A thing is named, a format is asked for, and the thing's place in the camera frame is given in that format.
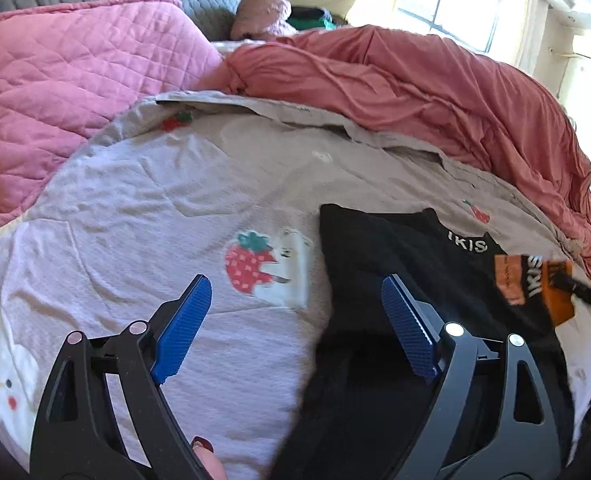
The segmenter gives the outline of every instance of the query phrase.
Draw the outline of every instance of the green cloth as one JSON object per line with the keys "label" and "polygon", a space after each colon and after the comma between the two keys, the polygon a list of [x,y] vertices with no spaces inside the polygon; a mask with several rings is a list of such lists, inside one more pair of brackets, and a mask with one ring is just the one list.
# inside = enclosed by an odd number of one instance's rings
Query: green cloth
{"label": "green cloth", "polygon": [[291,26],[297,30],[308,30],[310,28],[326,28],[326,30],[335,30],[336,25],[325,18],[319,20],[302,20],[300,18],[289,18],[286,20]]}

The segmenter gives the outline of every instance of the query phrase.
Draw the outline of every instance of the red fingernail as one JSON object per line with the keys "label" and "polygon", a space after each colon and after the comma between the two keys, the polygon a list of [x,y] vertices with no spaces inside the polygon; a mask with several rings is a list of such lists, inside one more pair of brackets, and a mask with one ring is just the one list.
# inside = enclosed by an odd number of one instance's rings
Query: red fingernail
{"label": "red fingernail", "polygon": [[211,444],[207,439],[201,437],[201,436],[195,436],[193,437],[193,442],[191,442],[191,447],[194,447],[195,444],[198,444],[202,447],[204,447],[205,449],[208,449],[211,453],[213,453],[213,444]]}

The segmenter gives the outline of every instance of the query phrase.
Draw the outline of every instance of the coral pink comforter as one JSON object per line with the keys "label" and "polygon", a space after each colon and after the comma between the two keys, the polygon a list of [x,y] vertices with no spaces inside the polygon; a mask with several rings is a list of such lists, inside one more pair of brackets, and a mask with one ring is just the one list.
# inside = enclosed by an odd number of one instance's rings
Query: coral pink comforter
{"label": "coral pink comforter", "polygon": [[591,275],[591,164],[543,86],[433,35],[362,27],[277,41],[241,47],[210,85],[326,108],[490,171],[581,242]]}

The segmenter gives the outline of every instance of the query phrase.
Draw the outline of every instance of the blue gripper pad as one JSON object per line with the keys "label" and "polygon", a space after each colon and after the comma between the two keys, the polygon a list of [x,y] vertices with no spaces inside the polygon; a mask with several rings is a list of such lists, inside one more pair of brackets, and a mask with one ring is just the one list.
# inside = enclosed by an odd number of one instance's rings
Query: blue gripper pad
{"label": "blue gripper pad", "polygon": [[435,342],[416,315],[413,306],[389,277],[382,284],[382,304],[395,330],[413,373],[430,383],[439,374]]}
{"label": "blue gripper pad", "polygon": [[211,307],[211,282],[201,278],[160,336],[151,377],[156,384],[178,373],[193,339]]}

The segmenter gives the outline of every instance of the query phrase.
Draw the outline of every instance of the window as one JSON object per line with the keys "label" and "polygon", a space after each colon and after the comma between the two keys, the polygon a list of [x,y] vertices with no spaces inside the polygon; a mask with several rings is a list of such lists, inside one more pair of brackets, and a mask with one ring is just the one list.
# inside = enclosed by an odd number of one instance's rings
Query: window
{"label": "window", "polygon": [[437,34],[476,52],[488,52],[502,0],[398,0],[392,27]]}

